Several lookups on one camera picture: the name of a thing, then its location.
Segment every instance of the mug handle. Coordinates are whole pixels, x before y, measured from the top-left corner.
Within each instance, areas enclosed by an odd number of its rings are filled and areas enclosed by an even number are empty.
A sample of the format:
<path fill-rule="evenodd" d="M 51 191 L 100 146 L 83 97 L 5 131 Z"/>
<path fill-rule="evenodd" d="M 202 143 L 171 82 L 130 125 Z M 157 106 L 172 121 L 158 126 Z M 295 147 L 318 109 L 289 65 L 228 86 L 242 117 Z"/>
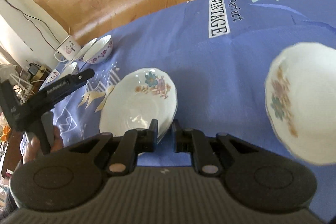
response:
<path fill-rule="evenodd" d="M 66 58 L 62 61 L 62 60 L 60 60 L 60 59 L 58 59 L 57 57 L 56 57 L 56 53 L 58 53 L 59 51 L 56 51 L 55 53 L 54 53 L 54 57 L 55 57 L 55 59 L 58 61 L 58 62 L 65 62 L 65 61 L 68 61 Z"/>

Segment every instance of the wall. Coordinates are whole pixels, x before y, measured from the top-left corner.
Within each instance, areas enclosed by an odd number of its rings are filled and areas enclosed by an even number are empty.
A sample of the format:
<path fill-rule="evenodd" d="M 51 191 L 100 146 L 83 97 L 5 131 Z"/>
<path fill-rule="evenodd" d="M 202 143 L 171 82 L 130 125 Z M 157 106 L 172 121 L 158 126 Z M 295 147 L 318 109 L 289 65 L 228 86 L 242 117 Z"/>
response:
<path fill-rule="evenodd" d="M 32 0 L 8 0 L 26 14 L 45 21 L 59 41 L 67 32 L 54 21 L 41 7 Z M 10 7 L 4 0 L 0 0 L 0 41 L 4 49 L 18 62 L 26 67 L 31 62 L 46 64 L 54 68 L 57 61 L 53 57 L 54 50 L 42 38 L 39 31 L 22 13 Z M 59 44 L 50 31 L 38 20 L 32 19 L 41 30 L 47 41 L 56 48 Z"/>

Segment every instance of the blue flower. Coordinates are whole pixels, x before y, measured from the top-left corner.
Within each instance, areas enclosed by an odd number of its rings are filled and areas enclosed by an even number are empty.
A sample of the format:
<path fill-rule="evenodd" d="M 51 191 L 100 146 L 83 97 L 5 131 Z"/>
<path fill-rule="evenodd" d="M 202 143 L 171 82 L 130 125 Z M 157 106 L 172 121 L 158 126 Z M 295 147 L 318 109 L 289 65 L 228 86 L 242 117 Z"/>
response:
<path fill-rule="evenodd" d="M 156 74 L 149 72 L 149 74 L 146 74 L 145 77 L 146 84 L 148 84 L 149 87 L 156 86 L 158 84 L 158 81 L 156 80 Z"/>
<path fill-rule="evenodd" d="M 272 96 L 272 103 L 271 107 L 274 109 L 275 116 L 282 120 L 285 113 L 283 111 L 283 106 L 280 102 L 280 99 L 278 97 L 275 97 L 274 95 Z"/>

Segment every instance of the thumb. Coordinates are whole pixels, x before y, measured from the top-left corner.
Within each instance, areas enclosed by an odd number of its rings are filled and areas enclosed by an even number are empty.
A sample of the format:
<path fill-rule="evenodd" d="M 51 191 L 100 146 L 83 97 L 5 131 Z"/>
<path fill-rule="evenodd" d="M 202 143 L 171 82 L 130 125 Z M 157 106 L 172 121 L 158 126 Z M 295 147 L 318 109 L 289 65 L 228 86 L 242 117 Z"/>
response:
<path fill-rule="evenodd" d="M 37 157 L 40 148 L 41 148 L 40 140 L 36 136 L 34 136 L 31 142 L 27 145 L 26 153 L 24 154 L 23 157 L 23 164 L 34 160 Z"/>

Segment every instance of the white mug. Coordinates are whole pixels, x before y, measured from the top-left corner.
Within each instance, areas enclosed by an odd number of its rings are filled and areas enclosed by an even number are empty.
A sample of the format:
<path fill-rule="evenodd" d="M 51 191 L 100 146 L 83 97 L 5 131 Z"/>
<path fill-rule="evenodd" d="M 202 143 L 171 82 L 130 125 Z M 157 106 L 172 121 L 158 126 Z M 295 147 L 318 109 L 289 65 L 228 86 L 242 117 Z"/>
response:
<path fill-rule="evenodd" d="M 81 46 L 78 45 L 71 35 L 68 35 L 68 37 L 57 48 L 57 51 L 54 53 L 54 57 L 59 62 L 65 62 L 67 60 L 71 61 L 80 50 Z M 65 57 L 64 60 L 60 60 L 56 57 L 58 52 Z"/>

